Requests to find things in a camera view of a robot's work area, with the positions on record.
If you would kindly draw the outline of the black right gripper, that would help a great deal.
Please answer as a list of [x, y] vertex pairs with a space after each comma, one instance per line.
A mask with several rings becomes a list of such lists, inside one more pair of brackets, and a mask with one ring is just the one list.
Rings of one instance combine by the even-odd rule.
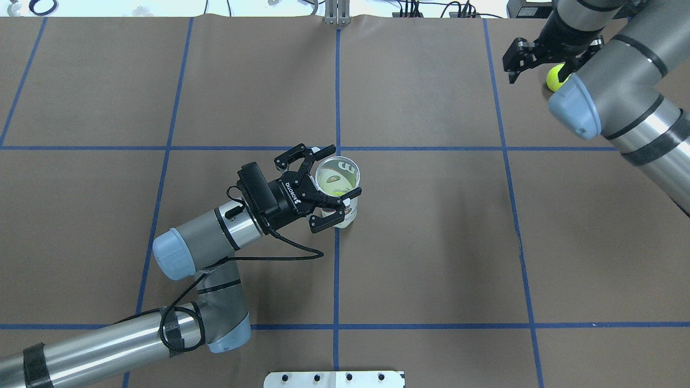
[[503, 71], [513, 85], [520, 74], [534, 69], [547, 58], [566, 58], [564, 76], [576, 73], [604, 46], [603, 37], [594, 39], [593, 32], [545, 29], [535, 41], [516, 37], [502, 56]]

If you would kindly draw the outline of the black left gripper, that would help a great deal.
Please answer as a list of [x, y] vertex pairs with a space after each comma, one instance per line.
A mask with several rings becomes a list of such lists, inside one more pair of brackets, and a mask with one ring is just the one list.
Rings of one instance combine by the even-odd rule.
[[[269, 232], [269, 228], [278, 231], [297, 219], [305, 218], [314, 206], [310, 202], [301, 199], [301, 193], [294, 188], [300, 184], [306, 175], [311, 173], [313, 164], [336, 153], [336, 145], [331, 144], [325, 148], [309, 148], [303, 143], [290, 148], [278, 157], [274, 158], [274, 165], [283, 174], [283, 179], [267, 181], [261, 176], [261, 230]], [[290, 165], [302, 160], [296, 171], [289, 171]], [[312, 233], [321, 232], [335, 224], [345, 221], [347, 204], [355, 197], [362, 194], [362, 188], [354, 188], [340, 197], [328, 196], [319, 190], [308, 194], [308, 201], [315, 204], [316, 208], [332, 209], [330, 216], [319, 218], [309, 217], [309, 226]]]

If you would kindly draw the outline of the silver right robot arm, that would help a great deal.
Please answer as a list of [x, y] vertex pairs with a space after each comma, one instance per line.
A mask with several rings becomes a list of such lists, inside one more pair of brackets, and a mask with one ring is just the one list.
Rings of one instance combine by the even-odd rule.
[[514, 83], [527, 69], [562, 63], [564, 84], [549, 98], [550, 113], [583, 139], [608, 140], [687, 213], [688, 110], [657, 84], [688, 59], [688, 1], [646, 1], [602, 42], [602, 30], [623, 5], [555, 1], [535, 41], [513, 40], [503, 69]]

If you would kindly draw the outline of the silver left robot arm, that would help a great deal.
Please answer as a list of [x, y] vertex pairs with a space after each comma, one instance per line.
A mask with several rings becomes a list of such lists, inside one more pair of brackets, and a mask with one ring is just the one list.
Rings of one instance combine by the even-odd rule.
[[[268, 179], [284, 147], [10, 147], [2, 149], [2, 357], [53, 344], [172, 302], [149, 256], [155, 237], [227, 201], [241, 165]], [[252, 338], [116, 374], [102, 387], [261, 387], [271, 372], [332, 371], [335, 244], [360, 230], [313, 235], [301, 219], [281, 230], [325, 252], [302, 262], [239, 262]]]

